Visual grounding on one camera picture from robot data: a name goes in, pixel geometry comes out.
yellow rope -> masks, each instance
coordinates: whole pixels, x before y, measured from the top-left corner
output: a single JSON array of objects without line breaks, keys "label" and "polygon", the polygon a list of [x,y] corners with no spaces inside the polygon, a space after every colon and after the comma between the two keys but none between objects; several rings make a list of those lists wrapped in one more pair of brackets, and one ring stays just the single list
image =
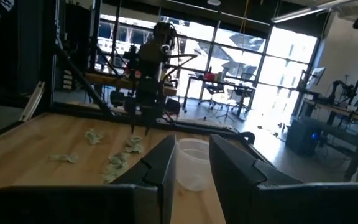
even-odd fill
[{"label": "yellow rope", "polygon": [[[247,9],[248,9],[248,3],[249,0],[246,1],[246,8],[244,9],[244,15],[243,17],[246,18],[247,17]],[[244,33],[246,32],[246,19],[243,19],[241,22],[241,26],[240,26],[240,33]]]}]

white wall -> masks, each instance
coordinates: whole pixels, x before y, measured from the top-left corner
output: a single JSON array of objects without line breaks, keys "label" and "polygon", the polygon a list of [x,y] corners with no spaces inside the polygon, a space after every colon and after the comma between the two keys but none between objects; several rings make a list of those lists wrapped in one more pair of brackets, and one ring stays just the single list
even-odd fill
[{"label": "white wall", "polygon": [[[323,95],[331,92],[331,84],[335,80],[345,80],[349,75],[347,83],[355,84],[358,78],[358,30],[352,28],[353,22],[338,18],[332,14],[332,24],[324,41],[324,49],[317,64],[318,67],[326,67],[324,76],[319,85],[313,86],[312,91]],[[314,117],[326,121],[329,113],[321,110],[315,111]]]}]

desk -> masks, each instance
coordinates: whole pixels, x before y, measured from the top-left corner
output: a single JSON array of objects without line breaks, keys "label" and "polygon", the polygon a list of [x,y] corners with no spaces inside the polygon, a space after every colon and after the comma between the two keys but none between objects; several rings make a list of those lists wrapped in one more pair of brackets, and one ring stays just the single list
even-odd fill
[{"label": "desk", "polygon": [[[126,78],[117,78],[107,75],[99,75],[95,73],[87,73],[85,78],[89,82],[97,85],[108,85],[127,90],[132,89],[132,81]],[[166,96],[176,96],[177,89],[175,87],[165,86],[164,93]]]},{"label": "desk", "polygon": [[[183,105],[182,107],[183,108],[186,108],[186,104],[187,104],[187,94],[189,92],[189,89],[190,89],[190,83],[192,80],[198,80],[198,81],[203,81],[203,82],[208,82],[208,83],[216,83],[216,84],[222,84],[222,85],[228,85],[228,86],[233,86],[233,87],[237,87],[237,88],[244,88],[246,90],[251,90],[252,91],[252,96],[250,97],[251,100],[249,101],[248,103],[248,107],[250,108],[251,107],[251,104],[252,104],[252,99],[255,95],[255,88],[254,87],[250,87],[250,86],[242,86],[242,85],[238,85],[238,84],[235,84],[235,83],[229,83],[229,82],[217,82],[217,81],[209,81],[209,80],[205,80],[204,78],[198,78],[197,76],[195,75],[189,75],[188,76],[189,79],[187,81],[187,87],[186,87],[186,94],[185,94],[185,100],[183,101]],[[244,103],[244,98],[245,98],[245,94],[243,94],[241,96],[241,100],[239,102],[239,109],[237,110],[237,113],[236,113],[236,116],[240,119],[240,114],[241,114],[241,109],[242,109],[242,105]]]},{"label": "desk", "polygon": [[[347,117],[351,116],[351,118],[358,120],[358,113],[351,113],[350,111],[347,111],[344,108],[340,108],[338,106],[323,105],[321,103],[316,103],[312,100],[307,100],[307,99],[304,99],[303,103],[304,106],[306,105],[306,109],[303,113],[305,116],[311,116],[315,107],[330,111],[331,114],[329,115],[329,118],[327,120],[328,125],[333,124],[336,114],[341,114]],[[354,173],[356,173],[357,168],[358,168],[358,145],[356,145],[356,151],[351,155],[351,163],[349,164],[349,167],[346,169],[344,179],[346,181],[351,180]]]},{"label": "desk", "polygon": [[[89,128],[104,133],[100,144],[89,145],[84,137]],[[143,136],[144,130],[137,127],[134,134]],[[175,134],[177,140],[209,139],[209,136],[199,134],[151,129],[142,141],[145,152],[128,158],[129,167],[168,134]],[[101,185],[101,173],[108,164],[108,156],[123,150],[129,136],[131,127],[126,124],[41,114],[0,135],[0,188],[10,185]],[[52,154],[74,153],[78,155],[75,164],[48,161]],[[175,182],[171,223],[224,223],[214,184],[202,192],[191,192]]]}]

wooden tabletop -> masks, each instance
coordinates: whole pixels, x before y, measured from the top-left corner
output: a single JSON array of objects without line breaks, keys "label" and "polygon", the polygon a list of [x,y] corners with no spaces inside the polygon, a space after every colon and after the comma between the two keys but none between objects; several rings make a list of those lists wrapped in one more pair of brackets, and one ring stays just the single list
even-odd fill
[{"label": "wooden tabletop", "polygon": [[352,118],[358,120],[358,112],[351,113],[350,111],[347,111],[344,108],[340,108],[338,106],[331,106],[331,105],[324,105],[324,104],[321,104],[321,103],[316,103],[313,100],[304,99],[303,101],[305,103],[309,104],[309,105],[316,105],[319,108],[326,109],[326,110],[329,110],[329,111],[332,111],[332,112],[335,112],[337,114],[341,114],[341,115],[344,115],[344,116],[352,116]]},{"label": "wooden tabletop", "polygon": [[[85,132],[93,128],[103,133],[100,144],[90,146]],[[136,127],[135,135],[143,136]],[[143,139],[143,154],[128,159],[130,166],[145,156],[168,134],[177,139],[208,136],[151,129]],[[129,125],[57,114],[42,114],[0,135],[0,187],[9,185],[101,185],[108,156],[123,150],[131,135]],[[52,154],[77,154],[78,162],[52,162]],[[172,223],[224,223],[214,184],[207,190],[191,192],[175,184]]]},{"label": "wooden tabletop", "polygon": [[[117,77],[110,77],[107,75],[87,73],[86,79],[94,84],[115,86],[127,90],[132,89],[132,81],[126,78],[117,78]],[[165,86],[164,93],[167,96],[176,96],[177,89],[175,87]]]}]

blue light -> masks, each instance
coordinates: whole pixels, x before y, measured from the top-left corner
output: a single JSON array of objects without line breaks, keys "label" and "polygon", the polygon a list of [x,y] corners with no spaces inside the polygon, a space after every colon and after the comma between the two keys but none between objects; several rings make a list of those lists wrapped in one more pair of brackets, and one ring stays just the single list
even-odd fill
[{"label": "blue light", "polygon": [[311,135],[311,138],[314,139],[314,140],[317,140],[317,139],[320,138],[320,135],[318,135],[318,134],[312,134],[312,135]]}]

